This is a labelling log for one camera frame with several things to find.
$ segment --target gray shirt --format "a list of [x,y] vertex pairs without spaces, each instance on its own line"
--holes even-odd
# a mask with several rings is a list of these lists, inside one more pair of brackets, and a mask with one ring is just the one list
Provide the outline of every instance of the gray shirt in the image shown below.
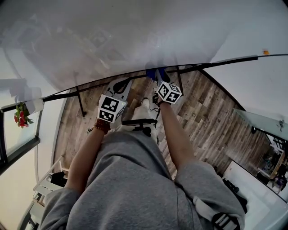
[[175,181],[156,143],[141,131],[106,135],[83,194],[63,188],[46,197],[41,229],[213,229],[193,205],[244,216],[204,162],[188,162]]

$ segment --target person's right arm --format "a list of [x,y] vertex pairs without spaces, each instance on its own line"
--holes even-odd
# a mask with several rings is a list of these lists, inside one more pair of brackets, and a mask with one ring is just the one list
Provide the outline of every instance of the person's right arm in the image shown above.
[[176,169],[179,169],[181,165],[196,160],[194,151],[171,106],[162,103],[160,110],[170,156]]

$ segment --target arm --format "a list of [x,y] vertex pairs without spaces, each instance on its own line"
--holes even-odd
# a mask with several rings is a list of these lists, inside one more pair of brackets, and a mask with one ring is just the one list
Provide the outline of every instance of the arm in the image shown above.
[[65,188],[71,188],[80,193],[84,192],[104,135],[104,131],[96,128],[89,134],[72,161]]
[[171,159],[179,170],[180,166],[196,160],[188,135],[181,127],[168,103],[160,104],[160,110]]

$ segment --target white shoe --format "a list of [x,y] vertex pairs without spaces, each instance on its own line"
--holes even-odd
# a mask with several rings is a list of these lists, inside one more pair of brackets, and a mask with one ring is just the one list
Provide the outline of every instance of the white shoe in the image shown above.
[[145,98],[142,100],[142,102],[141,102],[141,106],[144,106],[144,107],[146,107],[147,109],[149,109],[149,108],[150,108],[150,101],[149,101],[149,99],[145,97]]

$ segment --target flower pot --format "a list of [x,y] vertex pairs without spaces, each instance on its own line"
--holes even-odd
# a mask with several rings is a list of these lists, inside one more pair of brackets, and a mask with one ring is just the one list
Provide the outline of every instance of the flower pot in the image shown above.
[[42,99],[27,101],[25,102],[25,105],[29,111],[29,114],[33,114],[44,109],[44,102]]

